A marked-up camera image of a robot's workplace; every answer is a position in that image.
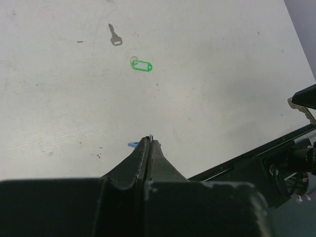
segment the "metal key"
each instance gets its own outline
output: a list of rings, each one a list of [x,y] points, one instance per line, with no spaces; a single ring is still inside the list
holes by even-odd
[[[109,24],[109,28],[110,28],[110,31],[112,33],[112,38],[111,38],[111,43],[114,45],[114,46],[118,46],[118,45],[121,45],[123,44],[123,41],[122,41],[122,38],[119,37],[115,32],[114,32],[114,28],[111,24]]]
[[[312,115],[312,113],[309,111],[308,108],[306,108],[304,106],[293,104],[292,97],[288,98],[287,102],[292,109],[296,109],[298,111],[303,112],[305,114],[306,118],[311,122],[311,124],[316,125],[316,119],[314,118],[314,116]]]

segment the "wall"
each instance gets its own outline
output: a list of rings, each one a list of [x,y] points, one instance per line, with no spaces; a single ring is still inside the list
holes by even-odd
[[[298,38],[310,64],[314,78],[316,76],[316,1],[284,0],[292,19]]]

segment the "green key tag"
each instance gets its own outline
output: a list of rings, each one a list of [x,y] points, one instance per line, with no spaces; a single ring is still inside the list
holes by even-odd
[[[130,64],[133,69],[144,72],[150,72],[153,69],[153,66],[150,62],[140,61],[138,59],[132,60]]]

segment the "key tag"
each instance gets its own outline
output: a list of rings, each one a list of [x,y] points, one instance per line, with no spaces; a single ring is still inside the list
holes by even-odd
[[[135,70],[150,72],[153,69],[153,66],[150,62],[140,61],[135,56],[131,57],[129,59],[129,61],[130,61],[132,68]]]

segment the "white table surface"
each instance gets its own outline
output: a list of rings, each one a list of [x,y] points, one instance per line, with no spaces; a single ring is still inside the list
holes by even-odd
[[[314,82],[283,0],[2,0],[0,179],[101,176],[149,133],[191,177],[308,124]]]

